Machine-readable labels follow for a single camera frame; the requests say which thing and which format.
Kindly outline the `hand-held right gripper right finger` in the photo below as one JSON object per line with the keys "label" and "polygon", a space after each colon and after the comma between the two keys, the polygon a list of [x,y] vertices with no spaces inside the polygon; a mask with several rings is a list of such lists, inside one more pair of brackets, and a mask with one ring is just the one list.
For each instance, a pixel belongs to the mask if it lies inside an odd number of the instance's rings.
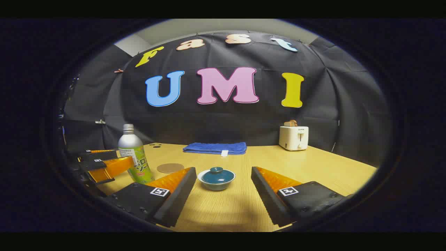
{"label": "hand-held right gripper right finger", "polygon": [[308,225],[352,198],[317,181],[300,183],[261,167],[252,167],[251,178],[273,224],[279,227]]}

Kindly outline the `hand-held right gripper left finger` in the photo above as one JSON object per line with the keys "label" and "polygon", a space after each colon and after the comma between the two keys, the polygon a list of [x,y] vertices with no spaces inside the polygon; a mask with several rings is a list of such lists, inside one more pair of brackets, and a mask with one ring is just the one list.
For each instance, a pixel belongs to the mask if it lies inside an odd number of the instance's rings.
{"label": "hand-held right gripper left finger", "polygon": [[150,184],[132,183],[105,200],[141,220],[175,227],[196,179],[195,167],[188,167]]}

